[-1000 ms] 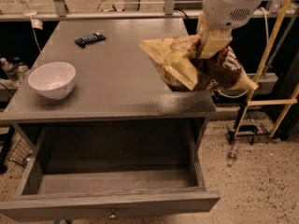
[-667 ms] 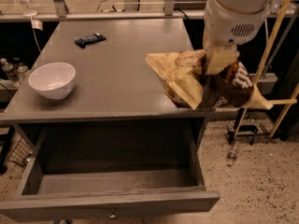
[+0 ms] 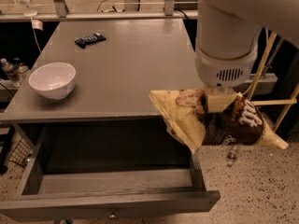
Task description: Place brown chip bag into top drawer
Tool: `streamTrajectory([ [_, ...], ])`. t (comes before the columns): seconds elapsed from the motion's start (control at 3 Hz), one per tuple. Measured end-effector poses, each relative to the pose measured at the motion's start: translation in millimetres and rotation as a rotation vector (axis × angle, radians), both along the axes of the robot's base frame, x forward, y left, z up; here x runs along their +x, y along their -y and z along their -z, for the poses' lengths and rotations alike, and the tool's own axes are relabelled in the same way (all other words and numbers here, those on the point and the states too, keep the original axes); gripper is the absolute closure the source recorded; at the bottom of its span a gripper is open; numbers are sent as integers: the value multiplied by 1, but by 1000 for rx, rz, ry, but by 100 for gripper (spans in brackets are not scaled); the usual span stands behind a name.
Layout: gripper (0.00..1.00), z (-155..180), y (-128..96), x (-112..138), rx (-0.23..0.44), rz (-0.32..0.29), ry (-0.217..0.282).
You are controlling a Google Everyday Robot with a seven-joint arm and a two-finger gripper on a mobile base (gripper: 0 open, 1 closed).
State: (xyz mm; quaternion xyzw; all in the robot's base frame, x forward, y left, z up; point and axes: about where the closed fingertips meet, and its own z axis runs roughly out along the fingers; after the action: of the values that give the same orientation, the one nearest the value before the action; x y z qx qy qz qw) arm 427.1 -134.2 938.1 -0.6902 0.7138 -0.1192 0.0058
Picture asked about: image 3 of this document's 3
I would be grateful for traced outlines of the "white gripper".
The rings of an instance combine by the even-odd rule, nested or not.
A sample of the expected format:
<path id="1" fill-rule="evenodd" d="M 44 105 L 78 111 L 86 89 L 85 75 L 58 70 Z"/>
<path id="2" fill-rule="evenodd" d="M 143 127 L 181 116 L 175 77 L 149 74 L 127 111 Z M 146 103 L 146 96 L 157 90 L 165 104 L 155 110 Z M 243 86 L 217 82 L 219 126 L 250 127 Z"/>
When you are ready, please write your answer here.
<path id="1" fill-rule="evenodd" d="M 244 83 L 251 74 L 257 58 L 257 47 L 239 58 L 213 58 L 199 48 L 195 52 L 195 67 L 198 76 L 208 87 L 205 89 L 206 109 L 208 113 L 225 110 L 236 97 L 232 87 Z"/>

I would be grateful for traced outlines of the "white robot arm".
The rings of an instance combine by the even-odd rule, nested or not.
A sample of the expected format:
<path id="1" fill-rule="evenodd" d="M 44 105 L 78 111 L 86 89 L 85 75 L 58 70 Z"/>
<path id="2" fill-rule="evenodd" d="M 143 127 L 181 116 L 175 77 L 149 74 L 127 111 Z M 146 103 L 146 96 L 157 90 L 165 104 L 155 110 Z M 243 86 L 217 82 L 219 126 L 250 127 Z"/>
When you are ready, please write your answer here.
<path id="1" fill-rule="evenodd" d="M 196 71 L 206 85 L 207 110 L 221 112 L 234 100 L 226 90 L 249 77 L 263 27 L 299 45 L 299 0 L 199 2 Z"/>

